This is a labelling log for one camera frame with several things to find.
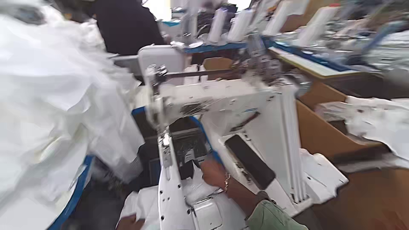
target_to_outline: hand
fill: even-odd
[[[226,171],[223,166],[214,160],[205,160],[200,165],[203,180],[209,185],[224,188]]]
[[[144,225],[145,220],[140,219],[136,221],[136,215],[131,215],[127,217],[123,217],[117,226],[116,230],[140,230]]]

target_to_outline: brown cardboard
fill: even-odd
[[[322,229],[409,229],[408,170],[374,170],[347,177],[349,183],[337,197],[312,208]]]
[[[297,100],[301,147],[311,154],[321,153],[330,160],[387,152],[388,148],[383,143],[345,135],[312,110],[319,103],[345,99],[345,94],[323,83],[314,82],[310,91]]]
[[[223,57],[207,58],[203,61],[203,67],[206,70],[224,70],[230,69],[233,64],[233,60]],[[210,74],[208,80],[215,80],[217,78],[231,79],[226,74]]]
[[[314,110],[317,104],[331,101],[345,102],[346,97],[347,96],[340,91],[337,91],[322,82],[314,81],[310,90],[300,97],[300,101],[310,109]]]

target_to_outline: blue edge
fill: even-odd
[[[313,61],[315,63],[321,64],[323,66],[326,66],[328,68],[331,68],[333,70],[342,72],[345,70],[350,70],[346,65],[340,65],[338,63],[325,60],[322,58],[317,58],[312,56],[311,54],[306,54],[304,53],[301,49],[297,47],[292,47],[289,46],[285,43],[282,42],[275,42],[272,41],[269,37],[262,36],[261,39],[264,42],[265,47],[275,47],[279,48],[281,50],[284,50],[286,52],[289,52],[291,54],[295,54],[297,56],[300,56],[302,58],[305,58],[307,60]],[[191,48],[191,49],[184,49],[183,51],[186,54],[194,54],[194,53],[204,53],[204,52],[212,52],[212,51],[218,51],[218,50],[232,50],[232,49],[241,49],[241,48],[247,48],[246,43],[228,43],[226,45],[222,46],[217,46],[217,45],[202,45],[196,48]]]
[[[136,108],[132,111],[132,115],[137,114],[137,113],[142,113],[145,112],[145,107],[140,107],[140,108]],[[207,138],[207,135],[204,131],[204,128],[202,126],[202,123],[197,120],[195,117],[190,116],[189,117],[191,121],[193,121],[200,129],[201,131],[204,133],[207,142],[210,145],[210,148],[212,150],[211,155],[212,157],[219,162],[220,164],[222,164],[222,160],[220,159],[220,156],[218,154],[218,152],[214,151],[209,139]],[[94,159],[94,155],[87,155],[85,156],[83,165],[86,165],[87,167],[85,168],[85,170],[81,173],[81,175],[78,177],[78,181],[74,190],[74,193],[71,196],[70,201],[67,203],[67,206],[64,208],[64,210],[61,212],[61,214],[57,217],[57,219],[54,221],[54,223],[51,224],[51,226],[47,229],[47,230],[59,230],[61,225],[68,219],[68,217],[71,215],[71,213],[74,211],[79,199],[81,198],[83,189],[85,187],[85,183],[87,180],[87,176],[88,173],[90,171],[90,166],[92,163],[92,160]]]
[[[79,199],[81,198],[82,191],[84,190],[85,183],[87,181],[88,172],[90,171],[90,166],[91,166],[91,163],[94,157],[95,156],[93,155],[85,156],[83,165],[86,165],[87,167],[78,177],[78,181],[77,181],[74,193],[72,194],[70,201],[67,203],[66,207],[61,212],[61,214],[57,217],[54,223],[52,223],[51,226],[47,230],[59,230],[61,228],[61,225],[71,215],[72,211],[74,211]]]

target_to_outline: worker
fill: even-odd
[[[261,191],[255,195],[233,177],[228,176],[223,166],[216,161],[206,160],[200,168],[206,183],[224,189],[227,196],[243,210],[250,230],[308,230],[306,226],[297,223],[284,212],[266,192]],[[135,220],[135,215],[122,218],[117,230],[139,230],[144,221]]]
[[[109,53],[135,55],[144,46],[165,45],[155,17],[141,0],[96,0],[90,12]]]

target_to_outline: metal rod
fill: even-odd
[[[175,78],[175,77],[193,77],[193,76],[203,76],[210,74],[222,74],[233,72],[234,69],[223,69],[223,70],[205,70],[197,72],[173,72],[165,74],[166,79]]]

